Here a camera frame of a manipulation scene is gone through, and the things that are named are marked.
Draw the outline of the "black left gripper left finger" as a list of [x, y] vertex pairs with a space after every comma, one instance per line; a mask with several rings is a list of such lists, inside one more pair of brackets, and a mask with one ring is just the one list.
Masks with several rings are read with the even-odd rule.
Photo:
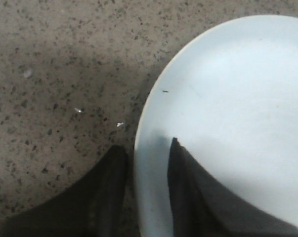
[[113, 145], [74, 185], [4, 222], [0, 237], [117, 236], [127, 170], [125, 149]]

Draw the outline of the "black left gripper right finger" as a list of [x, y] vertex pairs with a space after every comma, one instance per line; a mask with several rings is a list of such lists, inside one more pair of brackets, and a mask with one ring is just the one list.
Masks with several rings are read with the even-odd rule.
[[167, 179], [175, 237], [298, 237], [298, 227], [224, 187], [177, 138], [170, 145]]

